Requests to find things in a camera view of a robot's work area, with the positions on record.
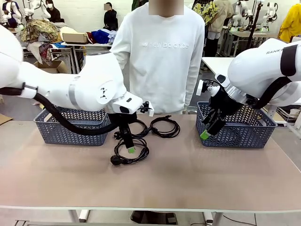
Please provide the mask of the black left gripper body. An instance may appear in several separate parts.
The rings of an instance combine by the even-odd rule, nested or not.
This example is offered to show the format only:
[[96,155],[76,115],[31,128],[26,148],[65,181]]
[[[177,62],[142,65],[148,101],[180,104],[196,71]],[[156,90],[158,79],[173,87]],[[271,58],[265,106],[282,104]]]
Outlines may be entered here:
[[114,124],[119,128],[120,132],[131,133],[129,124],[134,123],[137,120],[137,113],[110,113],[109,119],[111,124]]

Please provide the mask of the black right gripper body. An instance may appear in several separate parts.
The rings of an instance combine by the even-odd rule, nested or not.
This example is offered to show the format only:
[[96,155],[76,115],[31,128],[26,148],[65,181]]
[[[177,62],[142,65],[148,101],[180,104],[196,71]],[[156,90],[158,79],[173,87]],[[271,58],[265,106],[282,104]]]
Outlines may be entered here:
[[210,115],[227,116],[237,112],[237,102],[229,97],[223,86],[210,85],[207,90],[211,94],[209,99]]

